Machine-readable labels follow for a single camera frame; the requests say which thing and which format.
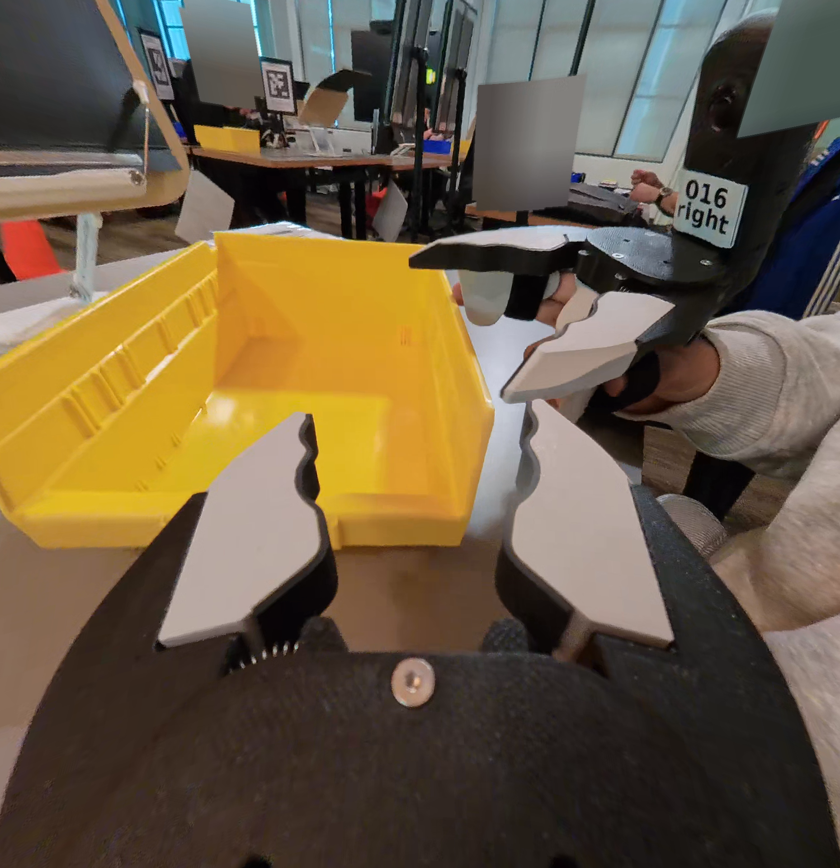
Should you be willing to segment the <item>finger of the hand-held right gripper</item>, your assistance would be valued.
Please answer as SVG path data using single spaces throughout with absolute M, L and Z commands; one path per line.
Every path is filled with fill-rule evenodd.
M 409 256 L 417 270 L 505 273 L 546 277 L 572 269 L 591 229 L 512 226 L 444 238 Z
M 674 303 L 639 292 L 598 293 L 578 285 L 540 342 L 501 389 L 511 405 L 586 392 L 622 376 L 638 358 L 646 335 L 668 318 Z

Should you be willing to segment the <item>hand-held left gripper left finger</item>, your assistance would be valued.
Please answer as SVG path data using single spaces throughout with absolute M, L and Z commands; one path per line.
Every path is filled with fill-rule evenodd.
M 209 485 L 157 637 L 175 648 L 240 642 L 239 667 L 299 646 L 338 589 L 319 483 L 315 424 L 295 412 Z

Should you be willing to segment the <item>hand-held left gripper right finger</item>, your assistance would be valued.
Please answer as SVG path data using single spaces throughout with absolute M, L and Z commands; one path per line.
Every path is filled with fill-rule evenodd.
M 667 613 L 632 485 L 542 400 L 526 405 L 514 501 L 495 572 L 532 650 L 576 660 L 597 635 L 667 650 Z

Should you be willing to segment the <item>yellow plastic bin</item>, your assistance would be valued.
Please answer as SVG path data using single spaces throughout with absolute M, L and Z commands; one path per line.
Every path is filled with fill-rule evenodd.
M 333 548 L 458 546 L 494 409 L 417 247 L 218 233 L 0 358 L 0 510 L 43 548 L 142 548 L 310 414 Z

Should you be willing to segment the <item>person's right hand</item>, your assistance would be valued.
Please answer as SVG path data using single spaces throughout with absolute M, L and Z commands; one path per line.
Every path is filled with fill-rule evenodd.
M 571 273 L 554 273 L 555 289 L 545 289 L 535 319 L 556 326 L 562 310 L 575 295 L 578 284 Z M 655 391 L 642 401 L 623 408 L 627 416 L 654 416 L 678 405 L 691 403 L 714 386 L 720 371 L 718 352 L 703 337 L 683 346 L 658 346 L 660 380 Z

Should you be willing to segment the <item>white hanging paper sheet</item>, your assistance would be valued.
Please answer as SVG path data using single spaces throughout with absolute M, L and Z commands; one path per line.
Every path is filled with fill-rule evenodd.
M 175 235 L 187 245 L 214 243 L 214 234 L 230 228 L 235 201 L 198 169 L 190 171 Z
M 395 243 L 403 230 L 408 201 L 394 177 L 389 179 L 386 187 L 370 193 L 367 208 L 377 237 L 386 243 Z

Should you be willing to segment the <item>black pole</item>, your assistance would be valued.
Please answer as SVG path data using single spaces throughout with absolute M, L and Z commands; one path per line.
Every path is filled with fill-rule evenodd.
M 414 163 L 410 204 L 409 234 L 411 243 L 416 243 L 422 213 L 423 196 L 423 158 L 426 108 L 426 75 L 428 69 L 429 20 L 432 14 L 432 1 L 411 1 L 406 3 L 405 49 L 407 61 L 406 96 L 411 104 L 405 106 L 404 126 L 414 133 Z

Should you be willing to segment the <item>blue striped jacket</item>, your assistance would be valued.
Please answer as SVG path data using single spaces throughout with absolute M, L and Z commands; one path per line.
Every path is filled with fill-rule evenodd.
M 840 288 L 840 136 L 811 160 L 744 308 L 801 320 L 826 313 Z

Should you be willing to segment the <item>brown background desk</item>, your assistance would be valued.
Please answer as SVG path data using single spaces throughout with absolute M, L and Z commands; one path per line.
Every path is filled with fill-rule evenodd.
M 420 185 L 423 171 L 448 168 L 446 156 L 422 154 L 421 162 L 407 156 L 301 155 L 287 149 L 265 148 L 255 153 L 234 153 L 201 146 L 185 146 L 195 158 L 229 161 L 283 171 L 328 171 L 339 186 L 340 228 L 347 240 L 367 239 L 366 181 L 371 172 L 410 173 Z

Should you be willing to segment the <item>black monitor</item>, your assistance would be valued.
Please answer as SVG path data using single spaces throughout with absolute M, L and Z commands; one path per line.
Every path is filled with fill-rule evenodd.
M 374 112 L 384 108 L 392 61 L 392 30 L 350 31 L 351 69 L 361 74 L 353 89 L 353 118 L 371 124 Z

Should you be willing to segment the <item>cardboard box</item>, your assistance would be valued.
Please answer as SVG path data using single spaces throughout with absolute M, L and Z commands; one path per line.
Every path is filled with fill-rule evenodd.
M 365 71 L 343 69 L 328 75 L 306 94 L 297 122 L 305 127 L 334 127 L 348 102 L 349 92 L 373 81 Z

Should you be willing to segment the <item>printed marker tag sign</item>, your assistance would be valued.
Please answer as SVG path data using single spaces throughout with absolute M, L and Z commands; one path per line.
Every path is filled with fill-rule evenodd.
M 171 103 L 175 100 L 173 74 L 163 40 L 158 33 L 149 29 L 138 27 L 137 32 L 141 39 L 143 56 L 156 95 L 162 102 Z
M 297 113 L 296 82 L 293 62 L 260 57 L 265 109 L 277 114 Z

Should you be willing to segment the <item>small yellow bin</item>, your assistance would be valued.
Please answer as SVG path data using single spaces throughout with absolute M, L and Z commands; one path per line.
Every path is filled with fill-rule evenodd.
M 260 132 L 254 128 L 194 125 L 197 146 L 222 153 L 255 155 L 260 153 Z

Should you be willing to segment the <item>white metal stand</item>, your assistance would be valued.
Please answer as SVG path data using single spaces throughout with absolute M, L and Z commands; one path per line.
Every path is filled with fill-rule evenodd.
M 147 160 L 133 154 L 42 154 L 40 163 L 0 164 L 0 221 L 10 212 L 28 219 L 76 213 L 76 268 L 67 296 L 0 313 L 0 356 L 97 299 L 94 271 L 100 209 L 87 201 L 135 202 L 146 193 Z

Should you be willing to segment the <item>wooden board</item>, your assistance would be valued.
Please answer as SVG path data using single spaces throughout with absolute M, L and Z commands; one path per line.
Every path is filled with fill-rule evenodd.
M 114 201 L 87 201 L 85 206 L 100 209 L 101 212 L 121 211 L 136 208 L 156 207 L 171 203 L 185 192 L 189 176 L 189 166 L 184 146 L 175 134 L 169 117 L 156 95 L 154 84 L 150 81 L 140 59 L 132 48 L 120 18 L 114 13 L 110 2 L 96 2 L 107 21 L 113 38 L 120 44 L 127 66 L 134 75 L 142 80 L 135 81 L 133 88 L 145 110 L 145 144 L 143 155 L 147 160 L 146 193 L 135 202 L 119 203 Z M 0 164 L 40 163 L 45 160 L 42 154 L 50 151 L 3 152 L 0 151 Z M 60 150 L 59 153 L 73 152 L 95 154 L 89 151 Z M 2 221 L 30 220 L 23 212 L 10 212 Z

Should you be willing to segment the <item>orange traffic cone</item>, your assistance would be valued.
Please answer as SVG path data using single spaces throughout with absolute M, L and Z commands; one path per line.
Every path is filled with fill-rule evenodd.
M 2 254 L 19 281 L 62 274 L 64 270 L 37 221 L 0 224 Z

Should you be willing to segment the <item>black panel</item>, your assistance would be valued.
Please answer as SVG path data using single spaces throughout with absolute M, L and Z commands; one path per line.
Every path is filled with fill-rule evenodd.
M 0 151 L 143 155 L 141 81 L 89 1 L 0 1 Z

